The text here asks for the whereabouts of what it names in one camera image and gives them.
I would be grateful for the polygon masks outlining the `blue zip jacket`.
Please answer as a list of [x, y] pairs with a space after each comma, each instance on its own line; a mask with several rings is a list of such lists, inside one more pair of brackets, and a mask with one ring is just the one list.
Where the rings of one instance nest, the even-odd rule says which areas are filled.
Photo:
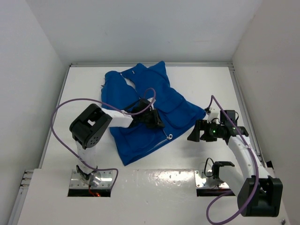
[[125, 109], [142, 97], [156, 97], [154, 107], [164, 128], [148, 129], [145, 124], [134, 128], [112, 127], [119, 157], [124, 165], [133, 163], [180, 137], [206, 112], [188, 102], [170, 86], [163, 61], [151, 67], [138, 63], [128, 70], [105, 74], [101, 100], [118, 109]]

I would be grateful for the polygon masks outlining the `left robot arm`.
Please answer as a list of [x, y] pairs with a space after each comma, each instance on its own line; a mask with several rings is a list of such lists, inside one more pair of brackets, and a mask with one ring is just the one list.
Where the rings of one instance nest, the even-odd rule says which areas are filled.
[[120, 111], [90, 104], [69, 127], [77, 146], [79, 163], [76, 170], [81, 177], [89, 181], [98, 168], [92, 158], [95, 146], [108, 128], [135, 128], [140, 124], [147, 129], [165, 127], [152, 98], [139, 99]]

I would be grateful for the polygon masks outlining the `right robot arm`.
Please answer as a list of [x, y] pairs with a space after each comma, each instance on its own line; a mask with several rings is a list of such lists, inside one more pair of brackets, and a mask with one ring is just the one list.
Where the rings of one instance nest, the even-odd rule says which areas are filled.
[[230, 161], [213, 161], [211, 169], [195, 172], [196, 186], [208, 189], [226, 184], [237, 197], [238, 209], [244, 217], [277, 217], [280, 211], [283, 184], [262, 165], [250, 145], [245, 127], [238, 126], [234, 110], [217, 112], [207, 108], [208, 118], [197, 120], [187, 140], [193, 142], [225, 141], [233, 152], [238, 167]]

